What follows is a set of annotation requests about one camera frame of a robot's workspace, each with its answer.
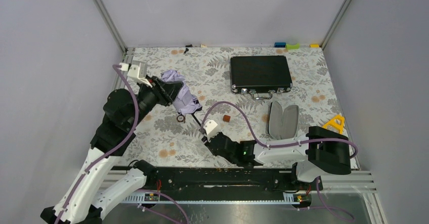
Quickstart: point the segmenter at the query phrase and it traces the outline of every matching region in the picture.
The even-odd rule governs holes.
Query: lavender fabric
[[[202,107],[201,104],[197,103],[197,97],[191,94],[191,91],[189,91],[189,87],[186,86],[185,77],[178,74],[176,70],[168,70],[161,73],[161,80],[163,82],[183,82],[183,87],[180,89],[179,94],[173,102],[173,106],[178,113],[182,115],[192,114],[197,109]]]

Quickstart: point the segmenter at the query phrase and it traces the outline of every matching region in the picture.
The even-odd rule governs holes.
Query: green block
[[[297,43],[297,44],[286,44],[286,49],[288,49],[288,50],[296,50],[296,49],[299,49],[299,43]]]

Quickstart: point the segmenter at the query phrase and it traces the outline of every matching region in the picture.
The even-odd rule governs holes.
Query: floral pattern
[[[232,56],[284,55],[287,58],[293,87],[288,93],[274,95],[271,100],[255,101],[250,95],[230,91],[229,59]],[[146,62],[148,74],[160,76],[169,69],[179,71],[186,78],[191,93],[203,110],[195,116],[201,121],[206,110],[217,101],[238,105],[247,115],[256,136],[272,140],[267,134],[269,105],[278,101],[283,108],[298,105],[301,112],[298,134],[311,125],[324,125],[340,114],[340,106],[333,89],[323,52],[318,48],[287,51],[279,48],[136,48],[133,62]],[[129,81],[135,93],[138,86]],[[231,116],[223,122],[223,116]],[[128,146],[119,165],[134,159],[145,159],[158,166],[234,167],[222,157],[215,157],[201,142],[203,135],[198,124],[188,115],[185,122],[177,122],[174,107],[157,105],[138,125],[136,138]],[[222,132],[233,141],[252,140],[247,124],[240,113],[229,105],[213,109],[208,119],[220,124]],[[276,162],[264,167],[289,168],[293,160]],[[352,159],[352,168],[357,168]]]

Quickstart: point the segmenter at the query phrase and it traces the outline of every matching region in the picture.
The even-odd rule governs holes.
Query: white wall
[[[429,0],[353,0],[325,56],[388,221],[427,223]]]
[[[42,223],[83,163],[121,52],[92,0],[0,4],[0,223]]]
[[[344,0],[103,0],[129,47],[320,43]]]

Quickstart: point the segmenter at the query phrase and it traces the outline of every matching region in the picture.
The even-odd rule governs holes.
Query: brown cube
[[[224,119],[225,122],[229,122],[231,120],[231,117],[229,115],[224,115]]]

